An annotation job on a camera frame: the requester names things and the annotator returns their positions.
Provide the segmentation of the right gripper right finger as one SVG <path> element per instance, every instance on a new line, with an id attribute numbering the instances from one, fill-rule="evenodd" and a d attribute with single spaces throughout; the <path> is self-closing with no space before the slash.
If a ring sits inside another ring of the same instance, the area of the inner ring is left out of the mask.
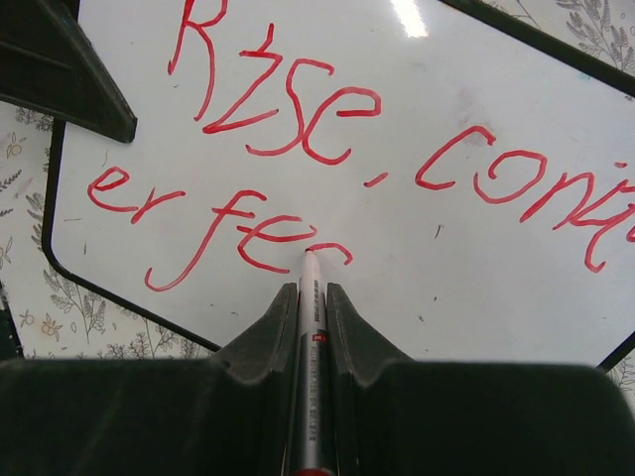
<path id="1" fill-rule="evenodd" d="M 634 418 L 586 366 L 420 362 L 326 292 L 343 475 L 630 475 Z"/>

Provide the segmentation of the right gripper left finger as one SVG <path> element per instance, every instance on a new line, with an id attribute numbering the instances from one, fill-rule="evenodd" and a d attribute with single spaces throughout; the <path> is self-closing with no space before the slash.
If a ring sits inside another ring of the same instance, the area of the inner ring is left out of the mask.
<path id="1" fill-rule="evenodd" d="M 5 475 L 277 475 L 297 288 L 205 359 L 29 360 L 1 309 Z"/>

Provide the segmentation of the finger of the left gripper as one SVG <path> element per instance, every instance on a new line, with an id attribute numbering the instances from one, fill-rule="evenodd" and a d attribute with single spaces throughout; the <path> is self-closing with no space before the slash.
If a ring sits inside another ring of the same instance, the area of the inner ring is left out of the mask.
<path id="1" fill-rule="evenodd" d="M 129 144 L 137 117 L 80 26 L 79 7 L 1 3 L 1 100 Z"/>

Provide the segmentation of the red whiteboard marker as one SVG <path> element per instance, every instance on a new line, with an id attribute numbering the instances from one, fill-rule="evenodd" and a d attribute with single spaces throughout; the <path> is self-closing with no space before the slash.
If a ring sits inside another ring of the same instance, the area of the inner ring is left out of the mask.
<path id="1" fill-rule="evenodd" d="M 329 335 L 318 257 L 307 251 L 300 279 L 296 369 L 288 475 L 334 475 L 337 469 L 330 391 Z"/>

